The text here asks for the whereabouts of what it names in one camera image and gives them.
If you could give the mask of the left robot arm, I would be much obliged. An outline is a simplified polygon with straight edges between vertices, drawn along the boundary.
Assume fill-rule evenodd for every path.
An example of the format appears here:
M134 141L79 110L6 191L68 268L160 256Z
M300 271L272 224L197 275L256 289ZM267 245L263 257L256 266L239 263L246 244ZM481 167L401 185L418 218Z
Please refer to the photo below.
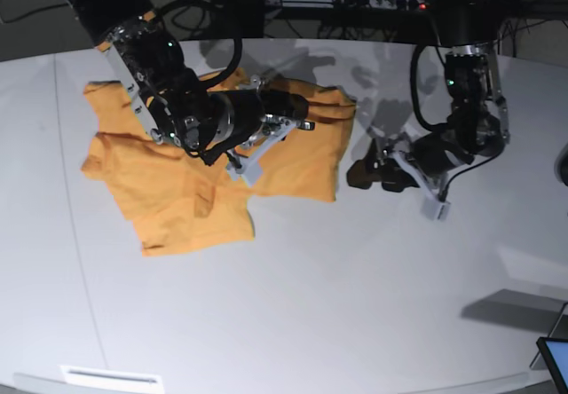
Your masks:
M374 140L365 157L352 164L346 181L361 190L378 183L391 193L417 188L424 195L424 214L443 220L452 183L502 155L510 139L508 105L493 45L498 27L492 0L424 0L418 9L430 23L434 48L448 50L440 60L450 113L440 123L428 122L422 113L418 68L427 45L418 43L409 86L414 118L425 135Z

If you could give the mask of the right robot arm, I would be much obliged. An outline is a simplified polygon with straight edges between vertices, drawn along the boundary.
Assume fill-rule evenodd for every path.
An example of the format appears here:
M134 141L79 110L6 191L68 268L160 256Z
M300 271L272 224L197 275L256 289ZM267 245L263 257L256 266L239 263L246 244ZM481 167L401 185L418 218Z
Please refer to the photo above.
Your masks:
M110 63L145 133L211 166L226 156L234 179L253 185L259 160L293 130L312 131L306 98L274 89L258 75L229 91L214 87L236 72L243 40L237 24L215 5L176 0L157 8L151 0L65 0L93 44ZM233 42L225 69L201 79L185 64L179 41L163 17L182 6L214 12Z

